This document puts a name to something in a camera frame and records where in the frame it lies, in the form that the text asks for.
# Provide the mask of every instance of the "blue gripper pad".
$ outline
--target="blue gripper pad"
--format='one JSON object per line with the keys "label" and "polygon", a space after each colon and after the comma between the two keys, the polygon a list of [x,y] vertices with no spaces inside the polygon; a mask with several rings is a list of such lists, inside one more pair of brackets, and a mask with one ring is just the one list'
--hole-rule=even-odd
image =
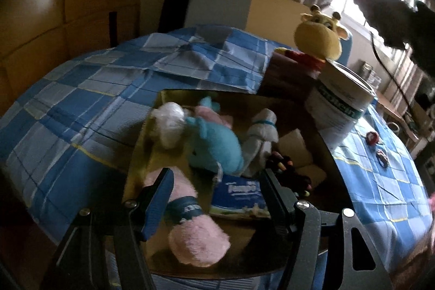
{"label": "blue gripper pad", "polygon": [[145,212],[145,224],[142,228],[142,237],[148,240],[153,236],[159,226],[160,220],[166,210],[166,205],[173,190],[173,172],[169,168],[162,169],[152,186],[146,190],[142,211]]}

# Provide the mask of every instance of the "blue tissue package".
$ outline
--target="blue tissue package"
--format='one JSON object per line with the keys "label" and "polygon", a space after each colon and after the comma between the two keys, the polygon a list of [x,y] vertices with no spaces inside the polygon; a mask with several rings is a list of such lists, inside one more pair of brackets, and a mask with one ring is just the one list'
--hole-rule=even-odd
{"label": "blue tissue package", "polygon": [[270,217],[260,183],[230,175],[223,175],[215,185],[210,215],[247,220]]}

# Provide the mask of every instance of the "white plush toy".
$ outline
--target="white plush toy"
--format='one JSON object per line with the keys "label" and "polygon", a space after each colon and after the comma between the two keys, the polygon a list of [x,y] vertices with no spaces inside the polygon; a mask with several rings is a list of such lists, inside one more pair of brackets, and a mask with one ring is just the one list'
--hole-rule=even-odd
{"label": "white plush toy", "polygon": [[175,102],[167,102],[153,109],[151,117],[156,119],[153,136],[160,139],[165,149],[173,149],[181,139],[185,126],[185,112]]}
{"label": "white plush toy", "polygon": [[276,115],[264,108],[252,119],[252,126],[247,131],[248,138],[242,144],[242,155],[245,164],[242,176],[255,177],[266,166],[266,160],[271,154],[272,142],[279,139],[276,130]]}

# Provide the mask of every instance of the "black cable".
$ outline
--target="black cable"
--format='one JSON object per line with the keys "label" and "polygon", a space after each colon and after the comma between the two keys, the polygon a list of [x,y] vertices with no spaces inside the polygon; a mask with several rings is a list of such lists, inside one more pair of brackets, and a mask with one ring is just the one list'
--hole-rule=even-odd
{"label": "black cable", "polygon": [[376,57],[377,61],[382,66],[382,68],[387,72],[387,74],[389,75],[390,79],[395,83],[395,85],[397,86],[397,89],[399,89],[399,92],[403,96],[403,99],[405,100],[406,105],[408,106],[408,111],[410,112],[410,114],[412,116],[412,119],[414,120],[415,124],[417,125],[417,122],[415,121],[414,110],[411,107],[411,104],[409,103],[408,98],[406,97],[406,95],[403,92],[403,90],[402,90],[401,86],[399,85],[399,83],[397,83],[396,79],[394,78],[394,75],[392,75],[390,73],[390,71],[387,69],[385,64],[379,58],[378,52],[376,51],[376,47],[375,47],[375,38],[374,38],[373,32],[370,32],[370,38],[371,38],[371,49],[373,50],[373,53],[375,54],[375,57]]}

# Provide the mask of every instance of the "white plastic-wrapped object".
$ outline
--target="white plastic-wrapped object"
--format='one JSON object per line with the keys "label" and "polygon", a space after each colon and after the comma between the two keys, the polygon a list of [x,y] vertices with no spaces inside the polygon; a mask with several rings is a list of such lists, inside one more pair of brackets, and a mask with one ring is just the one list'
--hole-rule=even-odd
{"label": "white plastic-wrapped object", "polygon": [[185,112],[175,102],[167,102],[155,108],[151,117],[156,119],[154,134],[165,149],[173,149],[181,139],[185,125]]}

